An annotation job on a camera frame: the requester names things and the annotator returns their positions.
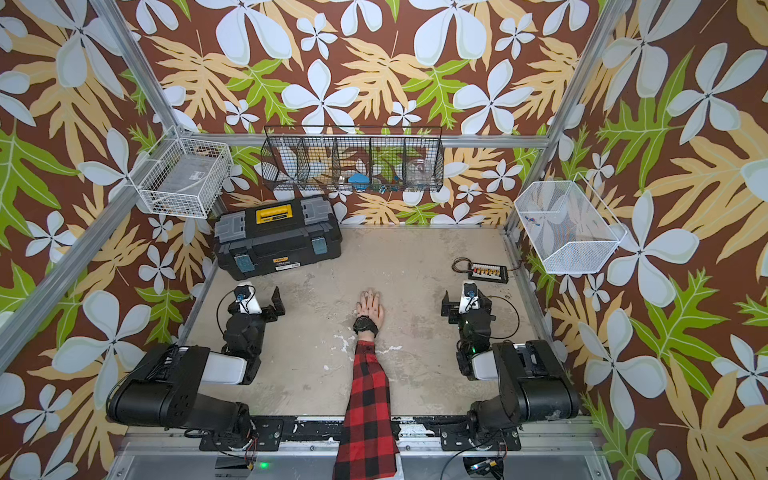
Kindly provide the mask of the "black wrist watch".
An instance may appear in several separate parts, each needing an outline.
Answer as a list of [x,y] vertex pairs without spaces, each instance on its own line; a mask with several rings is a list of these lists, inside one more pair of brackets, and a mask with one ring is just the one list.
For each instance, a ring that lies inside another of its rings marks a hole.
[[356,334],[363,332],[369,332],[376,337],[379,333],[379,328],[376,323],[368,316],[358,316],[353,323],[353,330]]

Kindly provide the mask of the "forearm in red plaid sleeve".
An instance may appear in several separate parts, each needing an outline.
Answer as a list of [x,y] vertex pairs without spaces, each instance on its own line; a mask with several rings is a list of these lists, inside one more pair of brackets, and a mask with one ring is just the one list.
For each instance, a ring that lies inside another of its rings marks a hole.
[[359,341],[332,477],[392,478],[398,472],[398,455],[388,376],[377,359],[375,344]]

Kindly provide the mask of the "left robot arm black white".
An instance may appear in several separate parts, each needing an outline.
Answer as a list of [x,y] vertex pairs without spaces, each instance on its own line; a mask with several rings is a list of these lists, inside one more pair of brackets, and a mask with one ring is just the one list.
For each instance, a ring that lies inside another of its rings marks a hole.
[[251,384],[261,366],[266,325],[285,314],[279,289],[264,307],[250,284],[237,286],[232,294],[222,350],[176,344],[153,348],[109,394],[109,421],[181,429],[187,438],[200,440],[202,451],[225,455],[276,448],[279,421],[259,421],[244,403],[199,392],[203,384]]

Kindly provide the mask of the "person's bare hand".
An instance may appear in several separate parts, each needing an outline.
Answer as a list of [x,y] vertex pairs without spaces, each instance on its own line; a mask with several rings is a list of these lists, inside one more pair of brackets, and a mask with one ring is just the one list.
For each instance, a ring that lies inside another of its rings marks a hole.
[[357,303],[355,313],[358,317],[364,316],[369,318],[377,328],[381,328],[384,323],[385,312],[381,304],[380,294],[373,289],[363,291]]

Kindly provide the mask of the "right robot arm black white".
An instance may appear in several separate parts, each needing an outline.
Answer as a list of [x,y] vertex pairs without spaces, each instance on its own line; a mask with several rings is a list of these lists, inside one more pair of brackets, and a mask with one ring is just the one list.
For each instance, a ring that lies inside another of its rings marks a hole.
[[458,301],[445,295],[441,315],[458,328],[456,360],[470,381],[495,381],[498,394],[476,401],[466,417],[437,427],[444,451],[484,448],[521,449],[519,428],[530,422],[576,417],[577,392],[545,340],[516,344],[510,335],[494,336],[492,298],[467,284]]

